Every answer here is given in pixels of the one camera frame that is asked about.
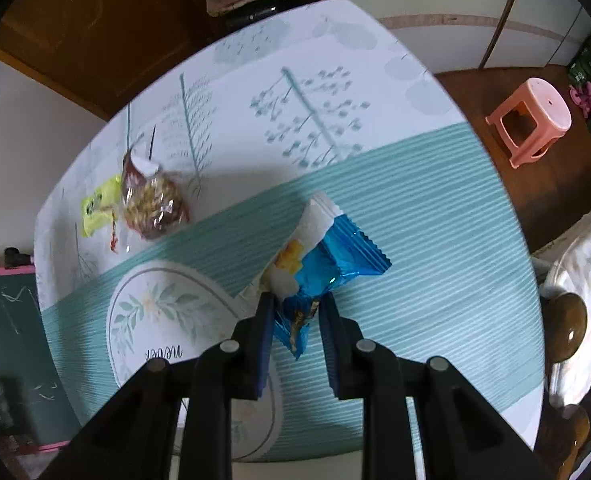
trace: white quilted fabric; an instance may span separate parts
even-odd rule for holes
[[[591,212],[533,256],[551,264],[543,296],[575,292],[587,305],[585,338],[573,357],[553,366],[549,385],[553,405],[577,404],[591,387]]]

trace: stool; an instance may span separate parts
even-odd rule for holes
[[[535,121],[535,129],[519,146],[513,142],[502,123],[502,118],[512,110],[520,115],[529,115]],[[518,86],[485,120],[498,129],[499,136],[511,152],[509,161],[515,169],[525,162],[539,160],[566,133],[571,127],[571,112],[551,83],[532,77]]]

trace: wooden floor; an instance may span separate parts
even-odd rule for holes
[[[546,79],[560,91],[571,110],[573,124],[538,162],[514,170],[495,127],[488,126],[484,118],[529,77]],[[491,156],[509,192],[530,251],[562,234],[591,209],[591,134],[582,113],[569,97],[564,67],[466,70],[439,74],[437,78],[462,109]],[[524,124],[515,126],[524,136]]]

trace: oval label print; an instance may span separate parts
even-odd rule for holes
[[[115,382],[122,386],[155,357],[170,363],[196,358],[230,337],[238,320],[249,315],[245,306],[195,269],[160,260],[135,267],[115,288],[106,318]],[[178,428],[184,427],[187,402],[182,402]],[[232,402],[232,457],[259,458],[281,426],[280,385],[271,363],[261,399]]]

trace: teal striped surface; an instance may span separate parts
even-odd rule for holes
[[[500,411],[541,384],[543,330],[527,247],[495,168],[462,123],[263,192],[164,238],[47,309],[53,359],[80,420],[117,388],[106,309],[128,270],[163,258],[194,267],[234,296],[291,234],[318,189],[393,263],[383,276],[358,278],[336,293],[343,316],[365,336],[409,359],[444,355]],[[298,362],[276,341],[272,355],[284,420],[262,459],[358,449],[361,405],[333,399],[317,321]]]

